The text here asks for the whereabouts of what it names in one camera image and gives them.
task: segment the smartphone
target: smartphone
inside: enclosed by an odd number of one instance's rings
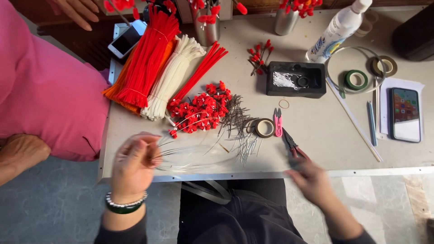
[[[138,43],[140,37],[145,33],[146,23],[141,20],[136,20],[132,25],[120,36],[118,36],[108,49],[112,51],[116,57],[124,58]]]
[[[419,95],[414,90],[390,89],[390,136],[406,142],[421,141]]]

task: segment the phone screen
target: phone screen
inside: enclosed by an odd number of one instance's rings
[[[421,140],[418,93],[406,89],[393,89],[394,136],[411,142]]]
[[[112,45],[124,55],[140,40],[140,37],[136,29],[131,26]]]

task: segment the pink shirt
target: pink shirt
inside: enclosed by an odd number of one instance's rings
[[[97,159],[109,109],[105,79],[32,35],[8,0],[0,0],[0,23],[0,138],[32,134],[58,158]]]

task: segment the hand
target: hand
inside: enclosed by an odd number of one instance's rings
[[[91,31],[89,23],[81,16],[83,15],[88,20],[98,22],[98,17],[92,13],[99,13],[98,6],[92,0],[46,0],[54,11],[55,15],[60,15],[64,12],[75,23],[87,31]]]
[[[285,171],[304,197],[324,211],[338,201],[329,183],[329,177],[324,169],[318,167],[310,160],[296,158],[297,170]]]
[[[113,202],[126,204],[143,197],[154,177],[154,168],[161,163],[158,139],[159,135],[142,132],[118,149],[111,181]]]
[[[9,137],[0,150],[0,185],[48,158],[50,147],[35,135]]]

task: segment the red-handled pliers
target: red-handled pliers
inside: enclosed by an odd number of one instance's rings
[[[285,134],[285,140],[289,145],[289,150],[291,151],[291,154],[293,155],[293,158],[297,158],[297,153],[299,153],[301,156],[303,156],[304,158],[306,158],[307,160],[310,160],[310,158],[308,157],[308,155],[306,155],[306,153],[304,153],[299,147],[298,145],[294,142],[293,138],[288,134],[288,132],[286,132],[285,129],[283,129],[283,133]]]
[[[277,137],[282,136],[282,113],[276,108],[274,109],[274,126],[276,127],[276,132],[274,133]]]

